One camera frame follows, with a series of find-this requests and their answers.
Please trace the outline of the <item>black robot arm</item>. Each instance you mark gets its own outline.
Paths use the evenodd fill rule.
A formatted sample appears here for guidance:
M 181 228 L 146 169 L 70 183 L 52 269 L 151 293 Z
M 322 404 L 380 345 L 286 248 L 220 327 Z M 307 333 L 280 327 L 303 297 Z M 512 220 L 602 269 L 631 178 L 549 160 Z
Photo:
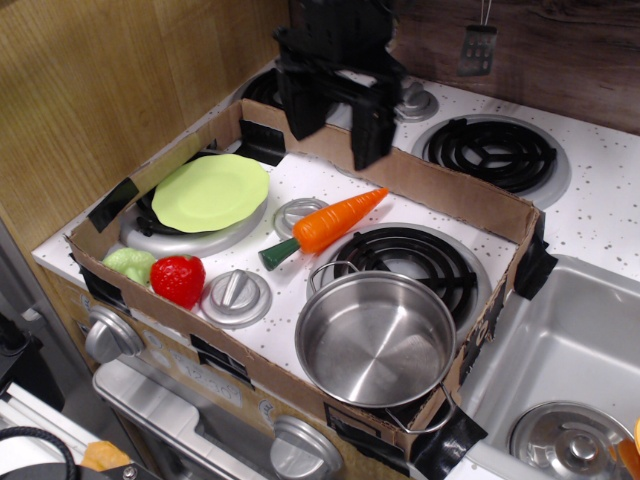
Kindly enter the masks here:
M 303 23 L 274 31 L 278 90 L 294 137 L 326 123 L 334 103 L 351 107 L 354 169 L 390 153 L 406 69 L 387 51 L 391 1 L 303 1 Z

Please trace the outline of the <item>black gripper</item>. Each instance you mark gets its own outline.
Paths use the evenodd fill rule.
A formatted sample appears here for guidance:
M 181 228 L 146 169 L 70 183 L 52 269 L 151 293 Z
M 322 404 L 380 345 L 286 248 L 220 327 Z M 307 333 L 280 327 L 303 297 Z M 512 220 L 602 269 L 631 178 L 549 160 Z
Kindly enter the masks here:
M 389 154 L 406 77 L 388 50 L 393 34 L 392 24 L 306 24 L 274 32 L 278 91 L 297 140 L 321 129 L 338 102 L 347 103 L 354 169 Z

